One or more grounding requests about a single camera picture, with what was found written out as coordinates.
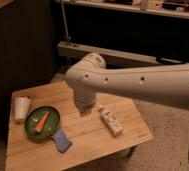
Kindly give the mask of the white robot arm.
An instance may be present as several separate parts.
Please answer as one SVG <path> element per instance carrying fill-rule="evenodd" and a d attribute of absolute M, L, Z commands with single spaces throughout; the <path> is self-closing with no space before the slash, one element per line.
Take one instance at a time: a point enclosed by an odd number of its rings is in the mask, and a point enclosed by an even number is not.
<path fill-rule="evenodd" d="M 65 80 L 80 111 L 94 106 L 97 92 L 189 110 L 189 64 L 107 69 L 102 56 L 89 53 Z"/>

